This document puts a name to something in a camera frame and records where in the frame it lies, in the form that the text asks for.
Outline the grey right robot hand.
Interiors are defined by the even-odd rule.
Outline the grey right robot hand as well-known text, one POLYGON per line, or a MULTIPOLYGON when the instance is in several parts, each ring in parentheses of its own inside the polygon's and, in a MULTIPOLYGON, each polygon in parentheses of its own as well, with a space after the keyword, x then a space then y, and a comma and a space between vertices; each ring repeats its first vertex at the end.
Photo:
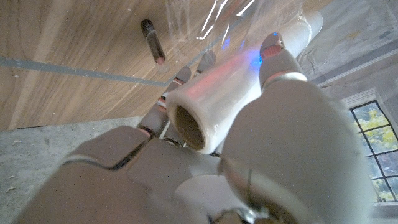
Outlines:
POLYGON ((121 126, 69 154, 16 223, 367 223, 372 187, 344 106, 279 33, 167 96, 179 147, 121 126))

